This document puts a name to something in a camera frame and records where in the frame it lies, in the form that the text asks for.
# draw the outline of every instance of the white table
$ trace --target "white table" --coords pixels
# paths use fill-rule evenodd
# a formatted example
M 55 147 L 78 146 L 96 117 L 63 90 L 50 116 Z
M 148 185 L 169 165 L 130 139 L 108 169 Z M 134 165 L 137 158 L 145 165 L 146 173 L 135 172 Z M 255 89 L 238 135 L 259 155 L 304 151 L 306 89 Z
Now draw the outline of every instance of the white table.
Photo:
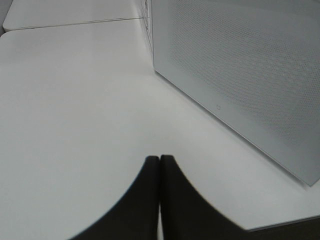
M 174 155 L 247 230 L 320 215 L 320 182 L 298 182 L 154 73 L 139 19 L 11 31 L 0 53 L 0 239 L 72 236 L 147 155 Z
M 19 29 L 139 18 L 140 0 L 13 0 L 3 23 Z

